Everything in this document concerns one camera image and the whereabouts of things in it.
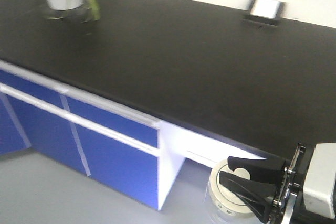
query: gray floor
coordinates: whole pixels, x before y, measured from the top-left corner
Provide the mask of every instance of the gray floor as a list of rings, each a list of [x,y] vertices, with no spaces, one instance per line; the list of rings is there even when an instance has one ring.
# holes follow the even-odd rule
[[[0,157],[0,224],[207,224],[210,169],[187,160],[156,211],[35,151]]]

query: black clamp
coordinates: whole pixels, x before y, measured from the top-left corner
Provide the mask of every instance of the black clamp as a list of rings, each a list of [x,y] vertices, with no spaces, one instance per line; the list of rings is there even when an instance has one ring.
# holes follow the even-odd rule
[[[287,160],[282,158],[254,160],[229,157],[228,167],[231,170],[246,169],[251,180],[221,171],[219,183],[235,194],[266,224],[274,205],[274,197],[281,188],[286,164]]]

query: blue cabinet door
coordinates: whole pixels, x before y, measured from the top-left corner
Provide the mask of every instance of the blue cabinet door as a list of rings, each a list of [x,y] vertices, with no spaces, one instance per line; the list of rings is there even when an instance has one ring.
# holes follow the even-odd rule
[[[69,121],[15,98],[9,98],[32,147],[85,173]]]
[[[158,159],[76,125],[91,177],[158,209]]]
[[[27,148],[5,107],[6,97],[0,93],[0,155]]]

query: black countertop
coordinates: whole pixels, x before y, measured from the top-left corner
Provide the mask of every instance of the black countertop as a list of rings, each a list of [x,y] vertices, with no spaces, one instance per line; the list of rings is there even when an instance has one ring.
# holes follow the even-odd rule
[[[0,58],[261,155],[335,141],[336,29],[190,0],[99,2],[101,20],[82,24],[0,0]]]

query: blue drawer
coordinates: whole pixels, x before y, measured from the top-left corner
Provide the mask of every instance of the blue drawer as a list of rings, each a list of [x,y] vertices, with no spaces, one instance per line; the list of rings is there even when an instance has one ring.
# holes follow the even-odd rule
[[[0,70],[0,82],[62,108],[59,94],[51,89]]]
[[[67,97],[70,111],[143,143],[157,147],[158,130],[112,112]]]
[[[155,209],[158,158],[76,125],[91,177]]]

